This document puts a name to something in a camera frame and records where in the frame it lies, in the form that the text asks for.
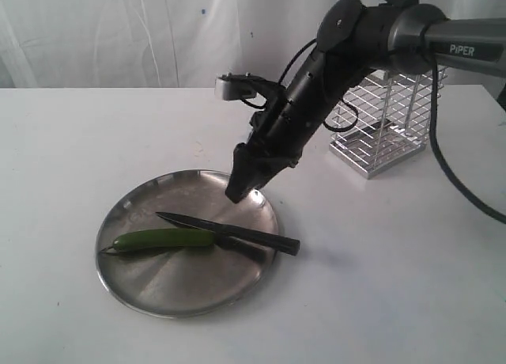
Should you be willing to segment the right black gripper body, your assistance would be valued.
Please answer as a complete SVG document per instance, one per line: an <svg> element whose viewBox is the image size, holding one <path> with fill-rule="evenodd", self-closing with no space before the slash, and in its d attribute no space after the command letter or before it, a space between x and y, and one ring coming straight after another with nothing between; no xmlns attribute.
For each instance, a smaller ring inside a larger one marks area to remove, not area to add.
<svg viewBox="0 0 506 364"><path fill-rule="evenodd" d="M234 174L277 174L295 166L320 128L319 98L275 98L250 119L251 133L233 151Z"/></svg>

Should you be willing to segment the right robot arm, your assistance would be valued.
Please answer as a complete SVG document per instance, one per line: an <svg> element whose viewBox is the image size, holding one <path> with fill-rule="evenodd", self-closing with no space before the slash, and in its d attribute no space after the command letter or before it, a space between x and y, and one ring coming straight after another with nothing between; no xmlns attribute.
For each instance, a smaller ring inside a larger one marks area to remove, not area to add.
<svg viewBox="0 0 506 364"><path fill-rule="evenodd" d="M369 7L339 0L289 85L246 74L226 77L266 99L251 117L248 140L234 149L226 196L238 203L295 166L334 106L374 70L423 74L436 64L504 76L504 20L451 20L417 0Z"/></svg>

